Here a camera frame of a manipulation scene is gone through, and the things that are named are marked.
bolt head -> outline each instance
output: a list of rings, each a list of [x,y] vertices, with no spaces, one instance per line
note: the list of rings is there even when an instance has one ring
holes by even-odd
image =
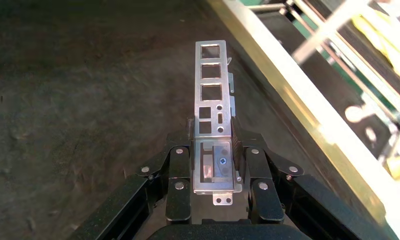
[[[293,172],[293,173],[298,172],[298,168],[296,168],[296,167],[294,167],[294,166],[291,166],[291,167],[289,168],[289,170],[290,170],[291,172]]]
[[[147,166],[141,168],[141,172],[143,172],[143,173],[148,173],[149,171],[150,171],[150,168]]]
[[[259,188],[263,189],[263,190],[267,190],[269,188],[269,186],[267,186],[267,184],[264,183],[264,182],[260,182],[259,183]]]
[[[175,188],[181,190],[184,188],[184,184],[179,181],[175,184]]]

yellow object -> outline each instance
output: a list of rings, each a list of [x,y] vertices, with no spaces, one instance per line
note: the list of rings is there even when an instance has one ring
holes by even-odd
[[[366,14],[352,18],[352,21],[373,46],[387,57],[400,76],[400,23],[372,8]]]

aluminum rail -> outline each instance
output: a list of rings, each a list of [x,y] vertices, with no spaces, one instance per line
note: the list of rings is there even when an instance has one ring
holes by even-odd
[[[376,222],[400,238],[400,187],[251,10],[208,3]]]

silver metal bracket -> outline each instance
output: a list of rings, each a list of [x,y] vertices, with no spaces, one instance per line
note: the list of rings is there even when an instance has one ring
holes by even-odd
[[[232,158],[231,116],[235,115],[233,75],[226,42],[195,44],[194,192],[213,195],[214,205],[231,205],[242,191]]]

dark floor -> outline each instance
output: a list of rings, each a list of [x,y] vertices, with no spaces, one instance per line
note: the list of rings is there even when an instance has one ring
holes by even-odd
[[[0,0],[0,240],[65,239],[184,128],[220,27],[194,1]],[[243,127],[320,179],[228,50]]]

